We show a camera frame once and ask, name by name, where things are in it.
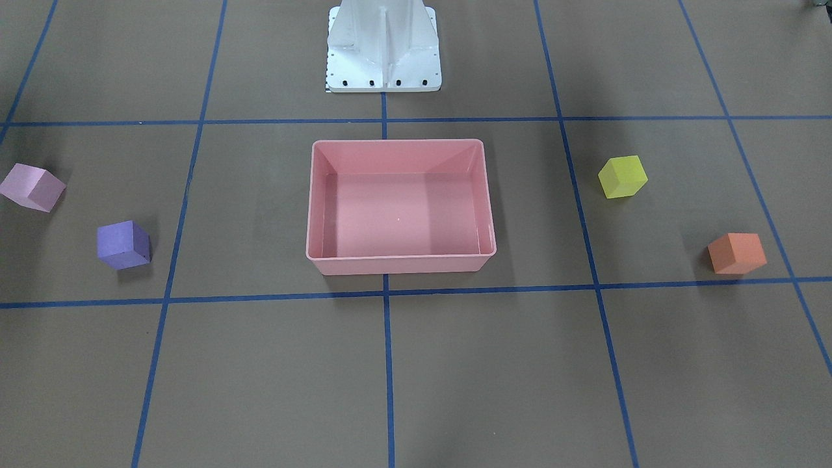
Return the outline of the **yellow foam block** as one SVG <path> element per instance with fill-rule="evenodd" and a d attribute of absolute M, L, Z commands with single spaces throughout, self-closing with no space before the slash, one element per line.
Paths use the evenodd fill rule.
<path fill-rule="evenodd" d="M 641 158 L 636 155 L 610 158 L 598 178 L 606 199 L 629 198 L 649 180 Z"/>

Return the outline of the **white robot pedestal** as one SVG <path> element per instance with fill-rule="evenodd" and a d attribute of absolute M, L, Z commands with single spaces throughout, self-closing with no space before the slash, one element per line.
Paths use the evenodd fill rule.
<path fill-rule="evenodd" d="M 325 89 L 436 92 L 443 74 L 434 8 L 422 1 L 342 1 L 328 14 Z"/>

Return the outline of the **purple foam block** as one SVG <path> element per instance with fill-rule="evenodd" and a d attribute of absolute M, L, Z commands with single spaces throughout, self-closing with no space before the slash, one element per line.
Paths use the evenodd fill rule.
<path fill-rule="evenodd" d="M 147 265 L 151 262 L 151 240 L 134 221 L 98 226 L 96 255 L 115 270 Z"/>

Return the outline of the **pink plastic bin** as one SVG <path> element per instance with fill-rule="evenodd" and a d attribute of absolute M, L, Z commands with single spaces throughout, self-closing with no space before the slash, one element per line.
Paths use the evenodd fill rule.
<path fill-rule="evenodd" d="M 306 257 L 325 276 L 476 272 L 497 253 L 484 143 L 312 145 Z"/>

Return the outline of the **light pink foam block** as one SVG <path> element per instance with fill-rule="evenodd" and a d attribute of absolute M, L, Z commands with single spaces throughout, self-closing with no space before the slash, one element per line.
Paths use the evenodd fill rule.
<path fill-rule="evenodd" d="M 66 189 L 51 172 L 16 163 L 1 184 L 1 193 L 18 205 L 50 213 Z"/>

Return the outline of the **orange foam block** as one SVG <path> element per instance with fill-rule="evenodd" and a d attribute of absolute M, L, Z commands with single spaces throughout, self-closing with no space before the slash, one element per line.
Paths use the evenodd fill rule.
<path fill-rule="evenodd" d="M 707 246 L 716 274 L 745 275 L 768 263 L 761 238 L 751 232 L 728 232 Z"/>

